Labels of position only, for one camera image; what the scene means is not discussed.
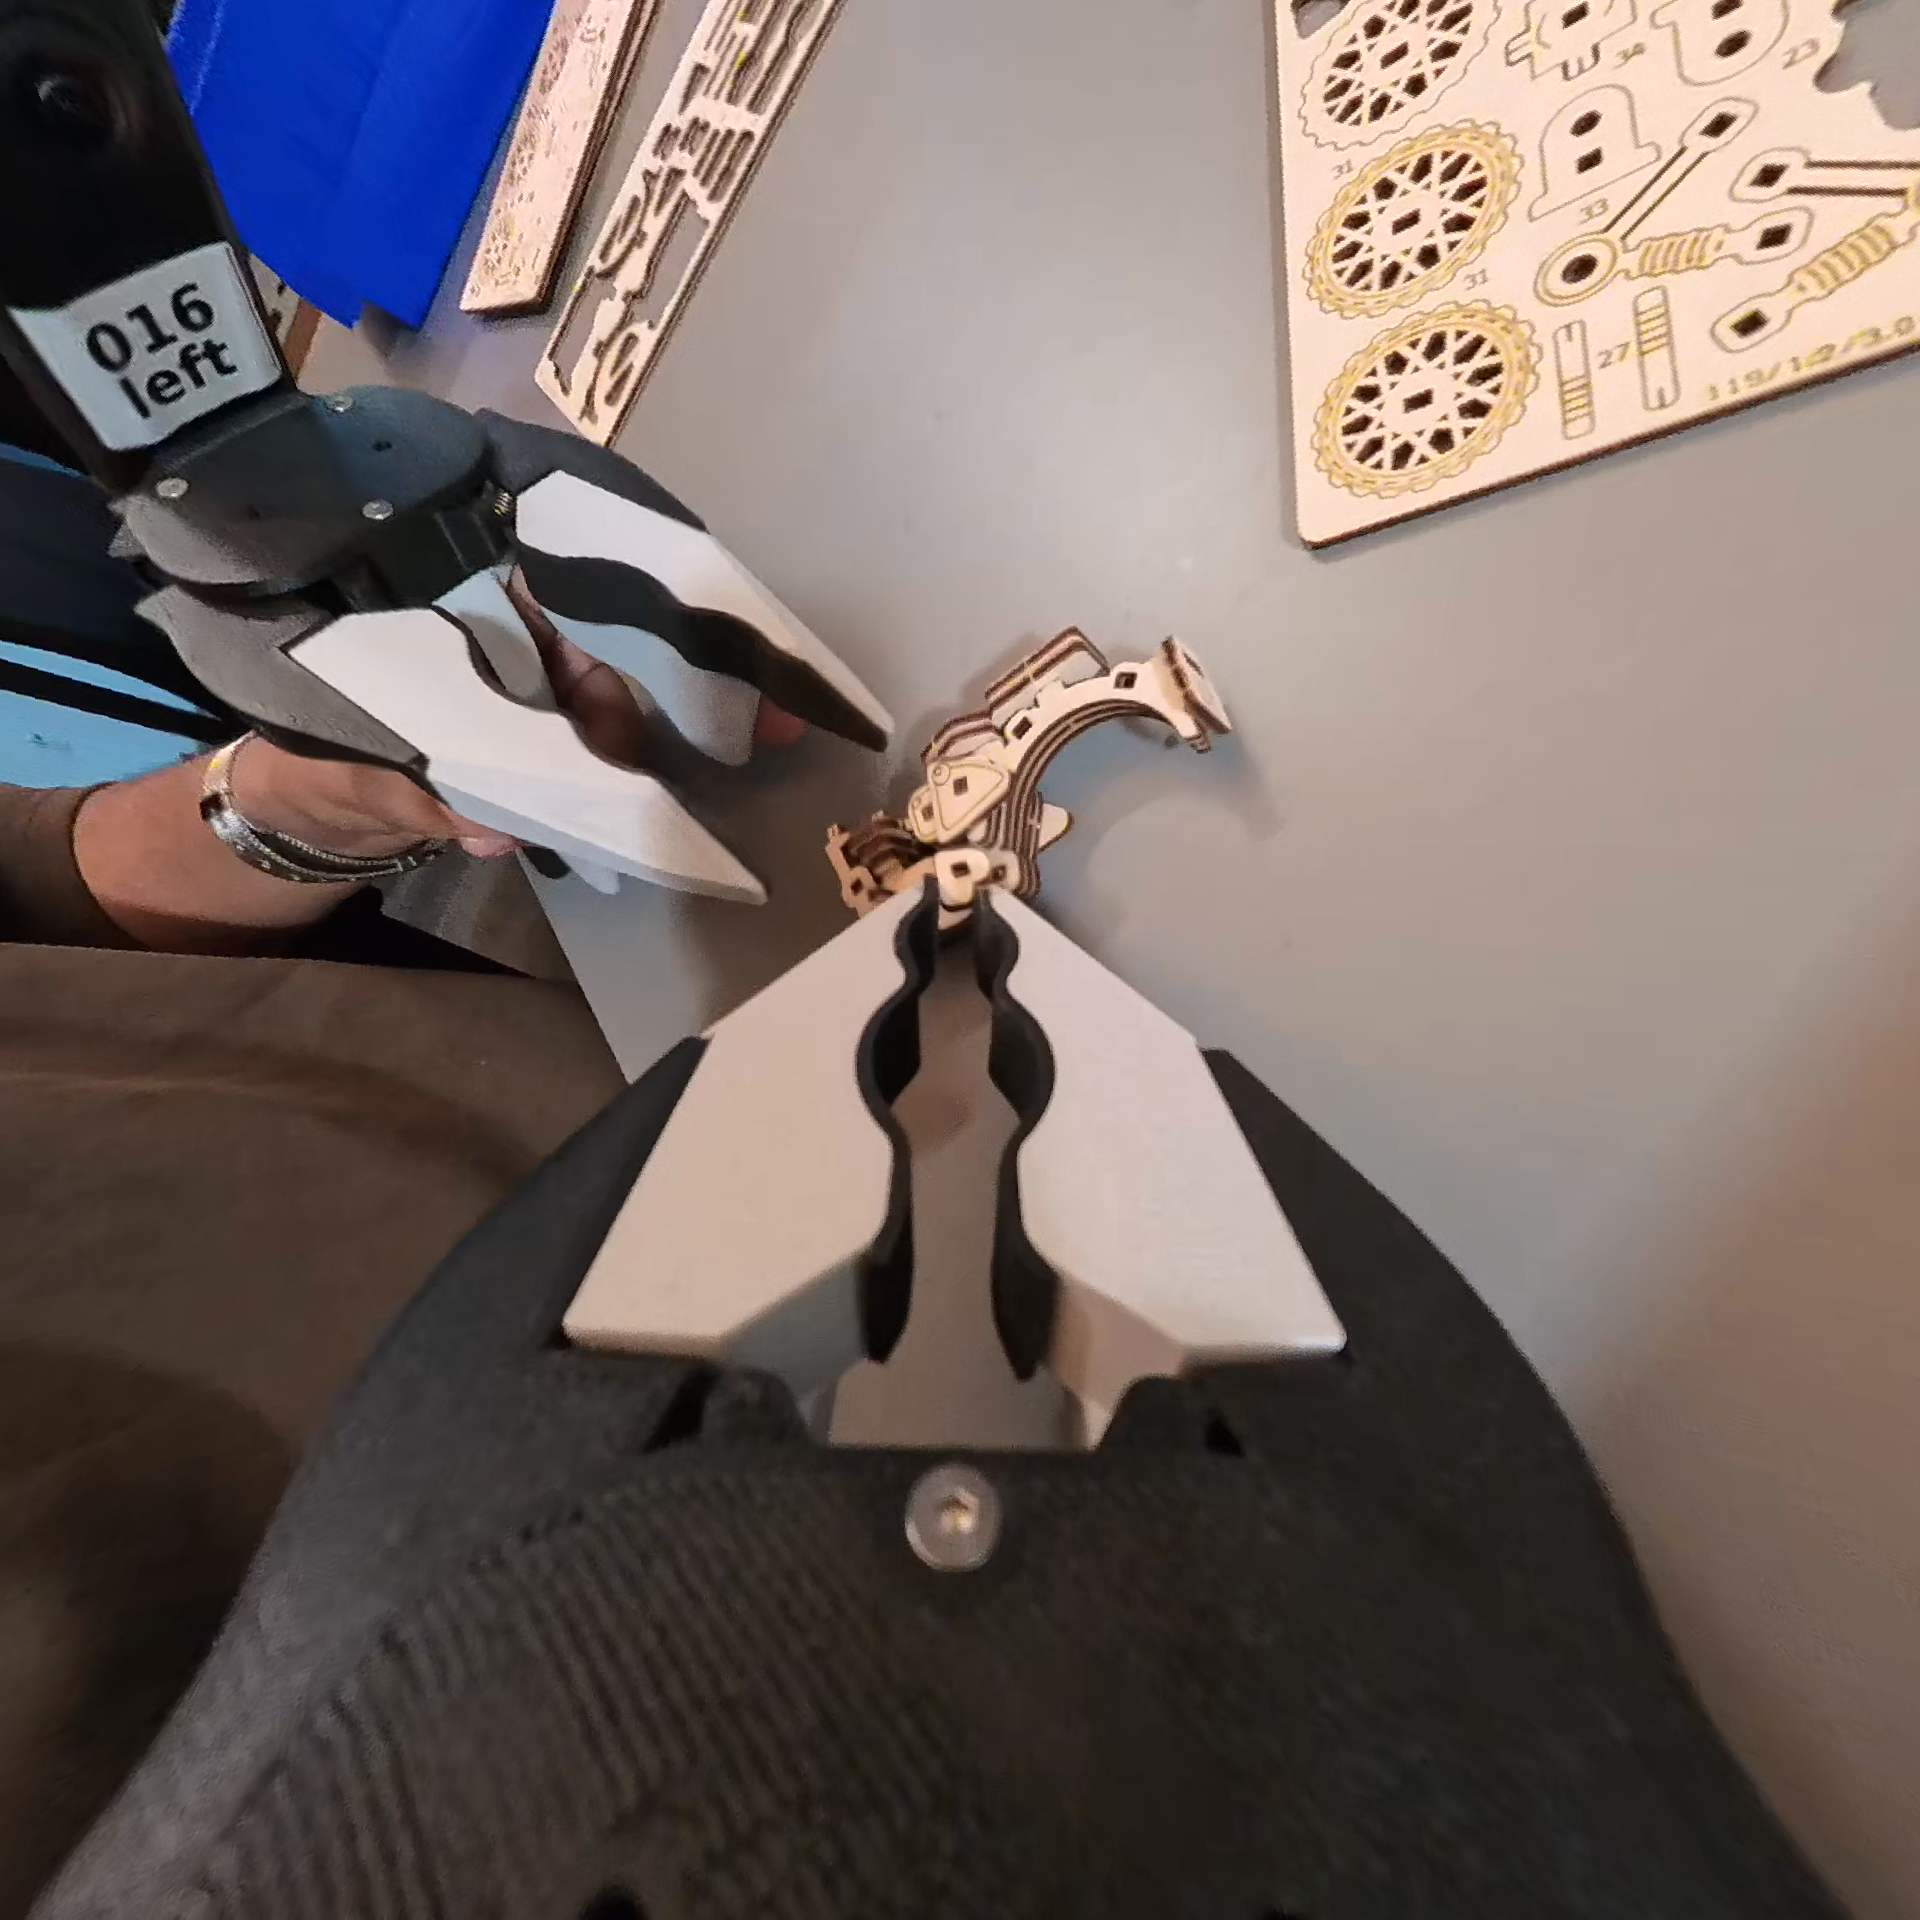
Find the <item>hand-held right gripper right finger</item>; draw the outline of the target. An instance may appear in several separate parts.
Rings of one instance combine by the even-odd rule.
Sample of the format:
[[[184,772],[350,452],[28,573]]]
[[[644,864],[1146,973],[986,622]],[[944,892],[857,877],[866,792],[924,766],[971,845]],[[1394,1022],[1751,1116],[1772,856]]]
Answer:
[[[1347,1330],[1195,1038],[1016,896],[976,905],[1000,1164],[993,1312],[1079,1445],[1127,1392],[1329,1357]]]

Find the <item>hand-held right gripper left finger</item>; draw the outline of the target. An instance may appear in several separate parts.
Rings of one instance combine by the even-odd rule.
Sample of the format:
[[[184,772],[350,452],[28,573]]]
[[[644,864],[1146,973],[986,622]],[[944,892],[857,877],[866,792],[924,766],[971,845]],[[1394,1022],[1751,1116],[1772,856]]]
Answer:
[[[895,1106],[921,1065],[930,881],[724,1015],[566,1317],[582,1350],[780,1377],[810,1428],[898,1344],[910,1175]]]

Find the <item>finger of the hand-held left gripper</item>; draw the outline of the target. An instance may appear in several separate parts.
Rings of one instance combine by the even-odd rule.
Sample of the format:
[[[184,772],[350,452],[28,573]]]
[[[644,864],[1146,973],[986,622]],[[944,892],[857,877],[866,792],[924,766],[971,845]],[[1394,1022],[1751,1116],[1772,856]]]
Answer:
[[[291,646],[291,657],[424,758],[433,791],[466,820],[562,856],[595,888],[624,877],[764,905],[764,881],[654,774],[599,753],[556,692],[495,686],[487,639],[521,672],[543,665],[502,569],[433,608],[358,612]]]
[[[707,527],[579,476],[515,500],[519,570],[551,625],[635,681],[711,760],[747,760],[762,705],[883,751],[895,718]]]

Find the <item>wooden model assembly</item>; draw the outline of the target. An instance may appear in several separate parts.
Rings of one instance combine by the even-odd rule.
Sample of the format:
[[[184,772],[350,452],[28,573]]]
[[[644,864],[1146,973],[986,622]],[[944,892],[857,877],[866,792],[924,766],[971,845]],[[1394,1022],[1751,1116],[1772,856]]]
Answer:
[[[844,905],[865,919],[930,880],[939,925],[954,930],[988,892],[1033,902],[1041,855],[1073,828],[1043,798],[1043,777],[1079,735],[1115,722],[1158,722],[1194,751],[1233,730],[1210,672],[1177,638],[1114,662],[1084,631],[1058,631],[930,735],[902,813],[828,829]]]

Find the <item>person's left forearm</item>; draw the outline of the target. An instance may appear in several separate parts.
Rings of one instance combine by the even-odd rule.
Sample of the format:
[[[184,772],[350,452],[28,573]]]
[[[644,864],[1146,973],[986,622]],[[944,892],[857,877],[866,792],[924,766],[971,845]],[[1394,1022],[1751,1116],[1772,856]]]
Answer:
[[[202,818],[198,760],[104,784],[71,832],[81,877],[110,924],[159,953],[239,953],[264,876],[244,868]]]

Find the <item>grey desk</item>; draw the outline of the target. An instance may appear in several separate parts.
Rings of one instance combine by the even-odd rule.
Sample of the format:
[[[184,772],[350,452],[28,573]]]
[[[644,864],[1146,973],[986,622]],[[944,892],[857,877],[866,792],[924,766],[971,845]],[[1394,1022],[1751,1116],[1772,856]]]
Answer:
[[[1060,625],[1238,730],[1051,767],[1041,908],[1495,1308],[1719,1727],[1916,1916],[1916,356],[1326,552],[1265,5],[846,5],[635,404],[897,718],[674,774],[764,909],[566,880],[641,1071],[848,924],[824,838]]]

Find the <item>person's left hand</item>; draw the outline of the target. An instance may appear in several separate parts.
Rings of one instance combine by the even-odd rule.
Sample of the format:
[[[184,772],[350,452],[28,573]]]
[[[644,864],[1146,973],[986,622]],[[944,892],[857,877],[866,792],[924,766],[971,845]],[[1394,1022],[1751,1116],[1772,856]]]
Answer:
[[[478,588],[483,638],[529,644],[572,730],[602,760],[650,769],[665,745],[665,713],[610,662],[566,638],[537,608],[521,573]],[[308,758],[268,741],[242,746],[232,798],[256,828],[338,856],[395,856],[420,841],[476,856],[510,856],[521,838],[490,816],[468,818],[408,774],[338,758]]]

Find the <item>stacked wooden parts sheets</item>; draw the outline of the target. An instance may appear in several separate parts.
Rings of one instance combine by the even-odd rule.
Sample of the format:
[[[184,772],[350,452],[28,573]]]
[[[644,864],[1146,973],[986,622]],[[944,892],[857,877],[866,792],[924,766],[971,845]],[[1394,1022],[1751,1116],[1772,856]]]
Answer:
[[[459,309],[530,316],[553,296],[570,232],[658,2],[559,2],[521,94]]]

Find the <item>blue plastic bin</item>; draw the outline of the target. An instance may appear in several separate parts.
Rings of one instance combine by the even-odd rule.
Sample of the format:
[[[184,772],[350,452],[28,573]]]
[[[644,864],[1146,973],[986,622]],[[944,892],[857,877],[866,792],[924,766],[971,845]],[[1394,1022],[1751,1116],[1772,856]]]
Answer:
[[[180,2],[177,81],[248,248],[352,326],[419,326],[551,2]]]

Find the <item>brown shirt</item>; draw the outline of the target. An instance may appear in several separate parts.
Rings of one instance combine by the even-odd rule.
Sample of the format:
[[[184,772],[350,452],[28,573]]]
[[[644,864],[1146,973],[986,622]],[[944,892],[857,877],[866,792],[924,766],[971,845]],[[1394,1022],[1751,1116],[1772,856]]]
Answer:
[[[156,950],[6,785],[2,1912],[153,1743],[305,1445],[439,1260],[623,1089],[586,996],[372,902]]]

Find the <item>wooden gear parts sheet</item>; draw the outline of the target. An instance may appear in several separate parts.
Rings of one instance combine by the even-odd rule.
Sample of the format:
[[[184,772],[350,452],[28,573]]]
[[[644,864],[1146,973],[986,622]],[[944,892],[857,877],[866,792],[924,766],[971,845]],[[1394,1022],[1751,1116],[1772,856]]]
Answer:
[[[1835,2],[1275,5],[1294,504],[1343,543],[1919,344]]]

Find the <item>wooden cutout frame sheet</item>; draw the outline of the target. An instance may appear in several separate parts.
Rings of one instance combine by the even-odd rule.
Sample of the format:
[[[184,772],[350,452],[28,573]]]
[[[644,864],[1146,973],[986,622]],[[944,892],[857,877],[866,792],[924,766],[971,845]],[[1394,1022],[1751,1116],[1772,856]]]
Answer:
[[[535,374],[588,440],[608,448],[624,430],[842,12],[700,12]]]

